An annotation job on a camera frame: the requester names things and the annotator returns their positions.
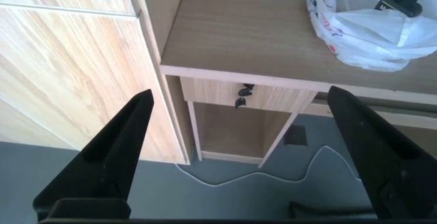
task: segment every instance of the wooden desk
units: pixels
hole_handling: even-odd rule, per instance
[[[160,69],[164,74],[183,77],[182,88],[190,107],[200,158],[239,160],[261,166],[297,113],[330,115],[322,100],[313,99],[323,97],[331,85],[376,105],[375,109],[395,125],[427,132],[437,129],[437,54],[412,60],[404,70],[394,73],[347,66],[315,35],[305,0],[181,0]],[[275,105],[268,109],[254,107],[264,113],[245,114],[250,118],[229,126],[227,121],[240,119],[240,111],[219,105],[233,105],[226,88],[235,89],[233,85],[243,88],[243,83],[255,84],[254,95],[256,87],[300,91],[302,94],[296,94],[300,95],[296,98],[299,107],[288,110],[279,110]],[[216,93],[222,98],[206,98]],[[274,121],[276,127],[266,121]],[[250,130],[243,127],[238,130],[238,126],[260,129],[259,136],[266,138],[262,143],[222,142],[215,151],[202,149],[213,141],[221,143],[218,139],[241,139],[241,133]],[[246,152],[253,147],[261,149],[255,155],[234,152],[236,143],[245,143]]]

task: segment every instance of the desk drawer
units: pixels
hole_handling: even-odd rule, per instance
[[[186,101],[234,106],[243,83],[181,77]],[[267,111],[303,112],[317,92],[255,85],[252,95],[245,96],[246,107]]]

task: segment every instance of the wooden cabinet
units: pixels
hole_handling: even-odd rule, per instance
[[[436,57],[363,70],[316,36],[305,0],[181,0],[160,69],[181,78],[199,155],[262,165],[297,113],[332,116],[313,98],[333,85],[376,100],[365,103],[435,155]],[[260,110],[230,107],[243,83],[255,85],[247,107]]]
[[[0,0],[0,140],[80,150],[151,89],[140,158],[190,163],[145,15],[131,0]]]

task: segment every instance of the power cord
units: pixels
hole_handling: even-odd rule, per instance
[[[275,180],[279,180],[279,181],[286,182],[286,183],[301,183],[301,182],[304,182],[304,181],[307,179],[307,177],[308,177],[308,173],[309,173],[309,170],[311,169],[311,166],[313,165],[314,160],[319,156],[319,154],[320,154],[320,152],[321,152],[322,150],[330,150],[331,152],[334,152],[334,153],[335,153],[339,158],[341,158],[341,159],[343,160],[343,162],[346,164],[346,166],[348,166],[348,169],[349,169],[350,173],[354,176],[354,178],[355,178],[356,180],[358,180],[358,181],[361,181],[361,179],[360,179],[359,177],[357,177],[357,176],[354,174],[354,171],[352,170],[352,168],[350,167],[350,165],[348,164],[348,162],[346,161],[346,159],[345,159],[342,155],[340,155],[340,153],[338,153],[336,150],[332,149],[331,147],[329,147],[329,146],[327,146],[327,145],[323,145],[323,146],[322,146],[322,147],[317,151],[317,153],[314,155],[314,157],[311,159],[311,161],[310,161],[309,164],[308,164],[307,172],[305,173],[305,176],[304,176],[302,179],[300,179],[300,180],[287,180],[287,179],[283,179],[283,178],[280,178],[280,177],[277,177],[277,176],[273,176],[273,175],[270,175],[270,174],[268,174],[268,173],[264,173],[264,172],[253,172],[253,173],[248,173],[248,174],[246,174],[246,175],[243,175],[243,176],[240,176],[240,177],[234,178],[234,179],[232,179],[232,180],[228,180],[228,181],[226,181],[226,182],[221,182],[221,183],[218,183],[218,184],[211,184],[211,183],[205,182],[205,181],[203,181],[203,180],[197,178],[197,177],[194,176],[193,174],[191,174],[191,173],[185,171],[185,170],[182,169],[179,165],[175,164],[175,166],[176,166],[176,167],[177,167],[177,168],[178,168],[182,173],[188,175],[190,178],[194,179],[194,180],[197,181],[198,183],[204,184],[204,185],[206,185],[206,186],[211,186],[211,187],[224,186],[224,185],[226,185],[226,184],[230,184],[230,183],[235,182],[235,181],[237,181],[237,180],[241,180],[241,179],[247,178],[247,177],[249,177],[249,176],[254,176],[254,175],[267,176],[267,177],[269,177],[269,178],[273,178],[273,179],[275,179]]]

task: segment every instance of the desk surface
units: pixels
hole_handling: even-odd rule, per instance
[[[305,0],[182,0],[161,65],[179,76],[291,80],[321,92],[334,84],[356,95],[437,104],[437,54],[394,73],[345,65],[317,38]]]

